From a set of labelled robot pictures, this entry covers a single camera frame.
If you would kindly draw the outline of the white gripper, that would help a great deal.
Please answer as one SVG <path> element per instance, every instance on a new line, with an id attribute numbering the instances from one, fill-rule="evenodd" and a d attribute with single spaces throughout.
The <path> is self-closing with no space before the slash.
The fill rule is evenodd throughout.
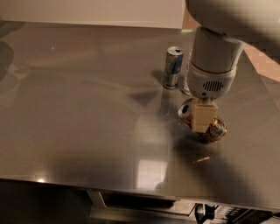
<path id="1" fill-rule="evenodd" d="M 225 73 L 205 72 L 193 63 L 189 66 L 187 85 L 197 99 L 192 104 L 192 130 L 205 133 L 214 119 L 218 107 L 214 99 L 225 95 L 234 81 L 237 67 Z"/>

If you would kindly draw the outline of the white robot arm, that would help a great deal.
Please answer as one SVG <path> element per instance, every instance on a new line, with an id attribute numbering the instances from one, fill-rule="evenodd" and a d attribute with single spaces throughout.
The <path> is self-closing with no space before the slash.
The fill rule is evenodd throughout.
<path id="1" fill-rule="evenodd" d="M 213 120 L 214 100 L 230 89 L 245 45 L 280 62 L 280 0 L 186 0 L 199 23 L 187 83 L 197 98 L 192 130 L 204 133 Z"/>

